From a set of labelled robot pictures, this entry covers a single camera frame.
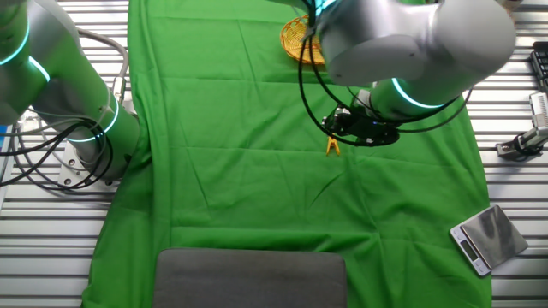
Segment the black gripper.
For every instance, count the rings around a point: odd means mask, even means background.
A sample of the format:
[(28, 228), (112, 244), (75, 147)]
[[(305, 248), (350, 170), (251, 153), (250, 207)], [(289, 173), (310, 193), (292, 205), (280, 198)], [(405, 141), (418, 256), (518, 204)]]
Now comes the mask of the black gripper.
[(326, 131), (334, 136), (352, 135), (366, 146), (391, 145), (399, 140), (399, 133), (392, 126), (373, 121), (369, 117), (348, 113), (325, 116), (321, 122)]

